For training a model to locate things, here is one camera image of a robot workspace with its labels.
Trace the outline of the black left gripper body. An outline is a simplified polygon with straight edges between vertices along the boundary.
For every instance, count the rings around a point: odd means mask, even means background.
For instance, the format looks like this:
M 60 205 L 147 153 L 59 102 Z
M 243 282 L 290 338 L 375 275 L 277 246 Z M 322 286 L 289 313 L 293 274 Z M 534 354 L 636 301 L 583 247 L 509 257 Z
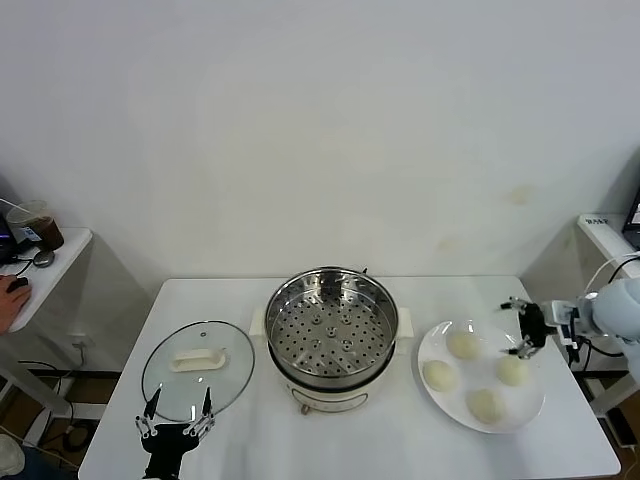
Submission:
M 150 455 L 143 479 L 178 480 L 183 456 L 198 447 L 199 437 L 187 424 L 160 424 L 141 444 Z

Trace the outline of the person bare hand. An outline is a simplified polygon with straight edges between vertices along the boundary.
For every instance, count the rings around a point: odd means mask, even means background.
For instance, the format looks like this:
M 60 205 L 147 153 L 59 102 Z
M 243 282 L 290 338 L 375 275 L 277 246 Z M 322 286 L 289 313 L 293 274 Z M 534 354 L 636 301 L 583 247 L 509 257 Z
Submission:
M 21 309 L 30 299 L 31 292 L 32 289 L 30 286 L 22 286 L 12 292 L 8 292 L 8 284 L 4 283 L 1 285 L 1 334 L 5 334 L 15 322 Z

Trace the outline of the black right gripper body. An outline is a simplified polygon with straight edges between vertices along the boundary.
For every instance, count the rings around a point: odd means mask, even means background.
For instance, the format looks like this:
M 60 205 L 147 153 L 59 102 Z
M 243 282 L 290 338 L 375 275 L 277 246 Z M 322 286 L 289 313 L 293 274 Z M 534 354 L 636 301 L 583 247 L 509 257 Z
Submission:
M 548 335 L 548 325 L 541 308 L 535 303 L 526 303 L 520 308 L 518 318 L 524 348 L 543 348 Z

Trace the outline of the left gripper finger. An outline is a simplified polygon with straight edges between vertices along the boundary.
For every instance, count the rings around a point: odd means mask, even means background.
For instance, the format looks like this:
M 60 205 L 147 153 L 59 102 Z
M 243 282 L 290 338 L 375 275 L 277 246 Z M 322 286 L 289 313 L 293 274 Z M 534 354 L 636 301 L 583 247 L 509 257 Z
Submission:
M 188 437 L 203 439 L 214 425 L 215 413 L 213 411 L 211 389 L 207 388 L 200 416 L 188 424 L 188 426 L 183 430 L 183 434 Z
M 141 437 L 151 437 L 157 434 L 154 417 L 161 391 L 162 387 L 158 386 L 151 398 L 145 403 L 143 413 L 135 417 L 135 425 Z

